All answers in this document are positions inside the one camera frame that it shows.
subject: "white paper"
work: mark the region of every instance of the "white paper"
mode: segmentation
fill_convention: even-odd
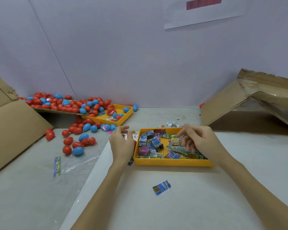
[[[220,4],[187,10],[193,0],[162,0],[164,29],[244,15],[248,0],[222,0]]]

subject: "right hand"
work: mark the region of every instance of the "right hand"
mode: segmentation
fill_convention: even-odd
[[[207,126],[185,124],[177,137],[184,135],[181,146],[187,151],[195,151],[196,148],[215,165],[221,166],[230,160],[232,156],[221,144],[212,129]]]

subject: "clear plastic bag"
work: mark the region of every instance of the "clear plastic bag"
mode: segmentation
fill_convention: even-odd
[[[73,154],[61,155],[61,173],[67,173],[68,171],[83,165],[86,162],[89,162],[95,158],[100,157],[101,150],[98,144],[93,146],[85,146],[84,152],[80,156],[75,156]]]

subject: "left hand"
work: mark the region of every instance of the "left hand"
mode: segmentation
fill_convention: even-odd
[[[113,154],[113,164],[126,166],[132,156],[134,140],[131,131],[127,130],[128,128],[129,126],[119,126],[109,137]],[[127,134],[127,140],[125,140],[122,134]]]

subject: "hand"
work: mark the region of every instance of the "hand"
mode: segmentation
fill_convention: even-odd
[[[185,124],[177,137],[184,135],[181,146],[187,151],[198,149],[215,165],[221,166],[232,158],[210,127]]]
[[[109,137],[111,150],[113,154],[113,164],[126,166],[134,151],[134,140],[131,131],[127,129],[129,126],[117,127]],[[127,133],[127,140],[122,134]]]

